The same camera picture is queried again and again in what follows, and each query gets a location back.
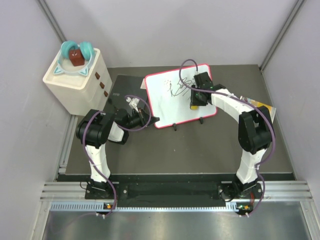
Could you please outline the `yellow whiteboard eraser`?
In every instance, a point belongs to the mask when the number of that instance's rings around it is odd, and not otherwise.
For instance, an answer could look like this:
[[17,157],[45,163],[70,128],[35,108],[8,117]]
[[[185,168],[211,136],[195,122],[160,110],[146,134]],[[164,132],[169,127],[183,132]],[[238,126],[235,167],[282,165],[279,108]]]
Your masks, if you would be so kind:
[[199,106],[197,106],[197,105],[191,105],[191,106],[190,106],[190,109],[193,110],[193,111],[195,111],[195,110],[198,110],[198,109],[199,109]]

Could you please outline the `pink framed whiteboard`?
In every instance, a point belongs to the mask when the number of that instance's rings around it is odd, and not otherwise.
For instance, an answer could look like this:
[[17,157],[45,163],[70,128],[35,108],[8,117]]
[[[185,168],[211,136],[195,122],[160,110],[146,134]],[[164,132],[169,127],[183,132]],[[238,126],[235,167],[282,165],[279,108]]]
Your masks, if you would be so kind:
[[179,69],[149,74],[144,78],[152,115],[159,118],[154,124],[156,128],[171,127],[217,114],[216,107],[210,104],[190,109],[191,90],[187,86],[195,84],[196,72],[211,75],[210,67],[200,64],[198,67],[187,66],[181,70],[181,77],[186,85],[180,81]]

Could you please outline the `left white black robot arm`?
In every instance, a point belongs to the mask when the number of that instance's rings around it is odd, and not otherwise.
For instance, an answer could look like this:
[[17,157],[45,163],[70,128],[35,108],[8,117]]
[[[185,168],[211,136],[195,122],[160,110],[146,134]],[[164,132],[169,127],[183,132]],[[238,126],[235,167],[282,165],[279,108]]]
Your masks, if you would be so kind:
[[153,125],[159,117],[145,112],[142,108],[132,113],[124,108],[114,113],[91,109],[76,128],[76,137],[84,147],[89,164],[90,179],[87,180],[85,198],[102,200],[115,197],[115,187],[110,181],[111,170],[107,163],[106,143],[124,145],[129,132],[139,131]]

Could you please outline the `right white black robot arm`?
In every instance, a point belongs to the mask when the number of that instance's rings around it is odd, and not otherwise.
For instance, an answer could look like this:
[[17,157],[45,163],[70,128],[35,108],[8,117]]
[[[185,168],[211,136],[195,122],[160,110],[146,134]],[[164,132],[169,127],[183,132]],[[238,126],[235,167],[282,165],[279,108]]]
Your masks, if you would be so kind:
[[214,85],[207,72],[194,75],[191,107],[211,104],[238,123],[238,142],[242,148],[239,169],[231,185],[233,197],[245,198],[257,184],[259,165],[275,138],[270,111],[236,97],[223,85]]

